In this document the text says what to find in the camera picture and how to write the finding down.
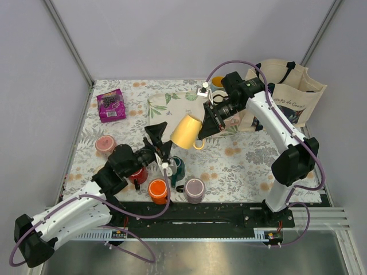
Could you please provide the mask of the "yellow mug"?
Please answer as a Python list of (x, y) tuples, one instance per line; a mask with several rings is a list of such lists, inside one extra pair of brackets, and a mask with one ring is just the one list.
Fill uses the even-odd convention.
[(205, 140), (200, 146), (196, 145), (199, 131), (202, 128), (202, 121), (192, 114), (186, 114), (184, 118), (177, 124), (175, 130), (170, 136), (170, 140), (177, 146), (189, 150), (195, 148), (202, 150), (205, 146)]

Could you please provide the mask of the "light green mug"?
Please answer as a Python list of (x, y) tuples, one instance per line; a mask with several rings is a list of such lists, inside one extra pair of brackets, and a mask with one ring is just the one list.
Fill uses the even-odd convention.
[(222, 90), (216, 90), (213, 92), (213, 104), (217, 105), (228, 99), (228, 94)]

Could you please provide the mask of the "dark green mug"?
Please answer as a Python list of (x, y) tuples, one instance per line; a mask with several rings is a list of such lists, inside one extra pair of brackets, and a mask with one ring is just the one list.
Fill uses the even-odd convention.
[(176, 188), (176, 185), (179, 181), (183, 180), (185, 177), (185, 164), (184, 161), (177, 157), (173, 156), (170, 158), (171, 164), (174, 165), (175, 170), (173, 171), (171, 178), (171, 187)]

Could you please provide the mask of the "blue floral mug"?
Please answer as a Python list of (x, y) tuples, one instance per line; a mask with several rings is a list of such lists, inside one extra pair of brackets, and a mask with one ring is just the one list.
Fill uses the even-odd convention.
[(212, 91), (217, 91), (217, 90), (223, 91), (224, 90), (224, 87), (221, 83), (223, 78), (224, 78), (223, 76), (215, 76), (211, 79), (210, 87), (211, 87)]

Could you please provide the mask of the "mauve purple mug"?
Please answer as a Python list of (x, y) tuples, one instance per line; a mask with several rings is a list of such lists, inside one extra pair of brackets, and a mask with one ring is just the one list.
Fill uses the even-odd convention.
[(193, 178), (184, 185), (186, 200), (191, 204), (199, 204), (205, 196), (205, 184), (201, 179)]

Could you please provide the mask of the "pink faceted mug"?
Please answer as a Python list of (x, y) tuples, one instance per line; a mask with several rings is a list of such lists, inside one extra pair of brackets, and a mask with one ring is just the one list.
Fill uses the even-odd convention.
[(237, 126), (240, 123), (240, 115), (237, 113), (227, 119), (224, 119), (225, 129)]

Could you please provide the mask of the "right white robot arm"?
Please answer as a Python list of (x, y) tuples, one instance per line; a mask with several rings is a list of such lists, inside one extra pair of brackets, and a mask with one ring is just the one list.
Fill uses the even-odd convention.
[(262, 222), (269, 227), (281, 221), (281, 211), (287, 207), (291, 190), (315, 167), (319, 143), (299, 132), (281, 110), (270, 101), (266, 86), (257, 77), (243, 80), (237, 72), (227, 74), (222, 85), (226, 99), (218, 104), (204, 102), (204, 119), (198, 138), (200, 140), (219, 133), (225, 128), (225, 119), (246, 110), (250, 111), (267, 130), (274, 141), (279, 157), (272, 163), (274, 185), (261, 212)]

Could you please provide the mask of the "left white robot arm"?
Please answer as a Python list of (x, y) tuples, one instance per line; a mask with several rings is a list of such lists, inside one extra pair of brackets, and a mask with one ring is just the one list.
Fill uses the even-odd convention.
[(127, 144), (116, 146), (105, 165), (68, 199), (33, 217), (19, 216), (15, 220), (10, 266), (18, 266), (13, 261), (16, 251), (29, 268), (34, 268), (83, 231), (107, 224), (119, 226), (124, 215), (132, 216), (121, 208), (115, 195), (128, 185), (128, 177), (152, 162), (157, 163), (165, 179), (172, 175), (169, 162), (172, 142), (162, 142), (166, 127), (166, 122), (146, 126), (144, 147), (133, 151)]

